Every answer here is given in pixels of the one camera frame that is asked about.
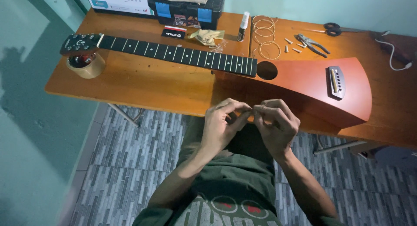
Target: hand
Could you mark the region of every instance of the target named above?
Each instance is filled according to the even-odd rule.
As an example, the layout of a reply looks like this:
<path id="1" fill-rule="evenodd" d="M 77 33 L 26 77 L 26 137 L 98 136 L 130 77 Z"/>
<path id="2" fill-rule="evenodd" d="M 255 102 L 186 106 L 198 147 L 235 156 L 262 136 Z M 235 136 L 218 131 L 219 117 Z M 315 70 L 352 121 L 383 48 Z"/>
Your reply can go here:
<path id="1" fill-rule="evenodd" d="M 300 120 L 294 116 L 283 100 L 267 100 L 253 107 L 254 124 L 261 133 L 263 143 L 275 160 L 285 159 L 292 153 L 290 145 L 298 133 Z"/>
<path id="2" fill-rule="evenodd" d="M 238 111 L 242 114 L 237 117 L 233 124 L 228 124 L 226 118 L 228 114 Z M 203 137 L 201 139 L 201 148 L 199 153 L 206 160 L 211 160 L 220 153 L 232 138 L 240 131 L 248 122 L 252 108 L 246 103 L 238 102 L 228 98 L 216 106 L 206 111 Z"/>

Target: black toolbox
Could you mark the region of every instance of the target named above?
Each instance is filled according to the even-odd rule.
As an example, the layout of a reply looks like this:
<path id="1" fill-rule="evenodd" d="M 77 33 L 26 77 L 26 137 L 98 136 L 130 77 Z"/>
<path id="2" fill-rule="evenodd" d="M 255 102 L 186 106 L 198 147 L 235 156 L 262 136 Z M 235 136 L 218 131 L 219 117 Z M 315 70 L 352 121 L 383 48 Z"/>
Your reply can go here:
<path id="1" fill-rule="evenodd" d="M 222 15 L 224 0 L 208 0 L 207 3 L 171 2 L 148 0 L 148 6 L 164 25 L 190 26 L 217 30 L 217 21 Z"/>

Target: blue latch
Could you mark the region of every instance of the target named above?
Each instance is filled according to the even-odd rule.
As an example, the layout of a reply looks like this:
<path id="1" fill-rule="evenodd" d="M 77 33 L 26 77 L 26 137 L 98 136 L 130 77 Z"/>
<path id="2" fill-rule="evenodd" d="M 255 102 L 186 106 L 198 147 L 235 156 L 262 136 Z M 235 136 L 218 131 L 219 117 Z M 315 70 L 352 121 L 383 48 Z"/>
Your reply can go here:
<path id="1" fill-rule="evenodd" d="M 165 3 L 155 2 L 156 12 L 158 16 L 171 18 L 171 12 L 169 11 L 169 5 Z"/>
<path id="2" fill-rule="evenodd" d="M 198 15 L 197 18 L 199 19 L 199 21 L 211 22 L 211 10 L 199 8 L 197 10 L 197 15 Z"/>

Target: guitar headstock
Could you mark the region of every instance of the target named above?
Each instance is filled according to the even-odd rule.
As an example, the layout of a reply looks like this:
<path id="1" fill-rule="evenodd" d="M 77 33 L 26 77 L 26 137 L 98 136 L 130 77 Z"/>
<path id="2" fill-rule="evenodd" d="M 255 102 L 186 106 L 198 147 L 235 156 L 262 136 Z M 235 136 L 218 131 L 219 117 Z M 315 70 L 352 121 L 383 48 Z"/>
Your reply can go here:
<path id="1" fill-rule="evenodd" d="M 73 34 L 67 37 L 59 53 L 62 56 L 79 56 L 95 53 L 97 43 L 101 38 L 99 34 Z"/>

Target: guitar neck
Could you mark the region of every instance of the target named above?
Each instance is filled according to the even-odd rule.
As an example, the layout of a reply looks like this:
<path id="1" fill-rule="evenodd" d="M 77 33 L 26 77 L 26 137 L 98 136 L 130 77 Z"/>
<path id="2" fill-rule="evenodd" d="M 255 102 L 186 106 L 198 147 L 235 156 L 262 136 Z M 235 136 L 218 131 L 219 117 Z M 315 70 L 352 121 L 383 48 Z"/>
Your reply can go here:
<path id="1" fill-rule="evenodd" d="M 181 63 L 206 69 L 221 70 L 244 76 L 256 76 L 257 59 L 244 58 L 222 53 L 212 53 L 196 49 L 131 40 L 104 35 L 97 44 L 98 48 L 123 53 Z"/>

